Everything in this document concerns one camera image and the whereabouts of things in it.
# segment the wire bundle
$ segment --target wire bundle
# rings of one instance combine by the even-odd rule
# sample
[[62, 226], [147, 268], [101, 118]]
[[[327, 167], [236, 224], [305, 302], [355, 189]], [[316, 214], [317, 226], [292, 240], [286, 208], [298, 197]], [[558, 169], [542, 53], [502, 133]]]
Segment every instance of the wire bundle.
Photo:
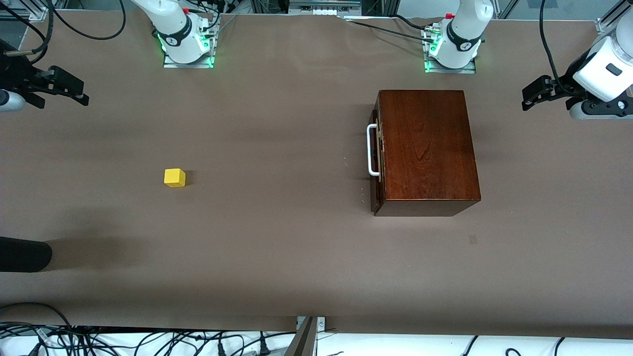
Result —
[[159, 344], [161, 347], [154, 353], [154, 356], [171, 356], [173, 349], [178, 344], [191, 346], [193, 348], [191, 355], [198, 356], [211, 341], [217, 341], [218, 349], [223, 350], [222, 340], [229, 338], [240, 338], [242, 341], [242, 346], [231, 353], [230, 356], [242, 356], [245, 349], [255, 343], [265, 345], [265, 340], [268, 338], [294, 334], [288, 332], [264, 335], [263, 332], [260, 332], [258, 339], [246, 343], [244, 337], [240, 334], [225, 335], [228, 331], [219, 331], [212, 336], [209, 336], [203, 331], [166, 331], [149, 333], [143, 337], [136, 346], [110, 345], [99, 338], [99, 333], [96, 328], [72, 326], [64, 314], [45, 303], [13, 303], [0, 307], [0, 310], [24, 305], [44, 307], [52, 310], [63, 321], [62, 326], [38, 326], [25, 322], [0, 322], [0, 340], [12, 336], [19, 336], [27, 331], [31, 331], [37, 335], [39, 341], [28, 356], [37, 356], [41, 349], [44, 349], [47, 356], [50, 356], [51, 350], [65, 350], [67, 356], [97, 356], [96, 351], [107, 353], [110, 356], [121, 356], [117, 352], [117, 349], [134, 350], [134, 356], [138, 356], [139, 349], [142, 346], [154, 343], [164, 336], [171, 336], [171, 338], [164, 344]]

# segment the metal mounting plate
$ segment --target metal mounting plate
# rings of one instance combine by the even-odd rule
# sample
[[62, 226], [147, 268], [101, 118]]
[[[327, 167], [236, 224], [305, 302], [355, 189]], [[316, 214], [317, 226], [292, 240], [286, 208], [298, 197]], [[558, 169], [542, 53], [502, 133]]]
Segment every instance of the metal mounting plate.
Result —
[[[299, 328], [301, 328], [301, 325], [303, 324], [303, 321], [306, 319], [307, 317], [297, 317], [297, 330], [299, 330]], [[316, 331], [318, 333], [322, 333], [325, 331], [325, 317], [316, 317]]]

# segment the metal bracket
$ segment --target metal bracket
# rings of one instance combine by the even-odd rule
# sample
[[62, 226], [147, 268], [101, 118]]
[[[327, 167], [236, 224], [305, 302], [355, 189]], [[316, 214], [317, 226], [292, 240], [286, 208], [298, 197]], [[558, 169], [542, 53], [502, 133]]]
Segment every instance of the metal bracket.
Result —
[[[301, 328], [307, 317], [297, 317], [297, 330]], [[316, 317], [316, 331], [322, 333], [325, 331], [325, 317]]]
[[284, 356], [314, 356], [317, 343], [316, 336], [320, 328], [325, 330], [325, 318], [297, 317], [297, 325], [299, 326], [299, 331], [294, 335]]
[[618, 20], [622, 15], [624, 15], [631, 7], [630, 0], [621, 0], [616, 5], [614, 5], [609, 11], [607, 11], [604, 16], [596, 19], [596, 31], [598, 34], [604, 34], [605, 32], [609, 32], [611, 28], [617, 25]]

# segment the metal frame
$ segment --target metal frame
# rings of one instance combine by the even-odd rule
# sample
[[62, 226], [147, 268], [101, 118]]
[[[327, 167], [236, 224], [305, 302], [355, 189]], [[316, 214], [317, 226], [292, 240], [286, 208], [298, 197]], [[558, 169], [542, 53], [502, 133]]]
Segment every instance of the metal frame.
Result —
[[598, 34], [609, 32], [609, 30], [618, 23], [618, 20], [624, 15], [631, 7], [629, 0], [621, 0], [614, 5], [609, 11], [607, 11], [602, 17], [596, 20], [596, 31]]
[[506, 6], [506, 8], [501, 12], [501, 14], [497, 17], [501, 20], [505, 20], [510, 16], [510, 13], [517, 7], [517, 4], [520, 0], [511, 0], [510, 3]]
[[284, 356], [314, 356], [319, 325], [317, 317], [304, 317]]
[[288, 13], [294, 15], [319, 15], [319, 11], [329, 12], [328, 15], [360, 16], [362, 15], [361, 0], [290, 0]]
[[[68, 0], [53, 0], [53, 6], [56, 9], [63, 9], [66, 7]], [[11, 10], [15, 11], [25, 20], [31, 22], [42, 22], [46, 18], [48, 9], [43, 0], [17, 0], [13, 1], [17, 6], [9, 6]], [[12, 19], [9, 13], [0, 11], [0, 20]]]
[[400, 0], [382, 0], [382, 15], [395, 15], [399, 7]]

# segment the yellow cube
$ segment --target yellow cube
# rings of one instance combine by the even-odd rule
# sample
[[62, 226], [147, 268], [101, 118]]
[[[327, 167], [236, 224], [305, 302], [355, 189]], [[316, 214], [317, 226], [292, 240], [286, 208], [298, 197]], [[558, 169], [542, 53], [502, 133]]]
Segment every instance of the yellow cube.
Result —
[[180, 168], [170, 168], [165, 170], [165, 184], [172, 188], [185, 186], [185, 171]]

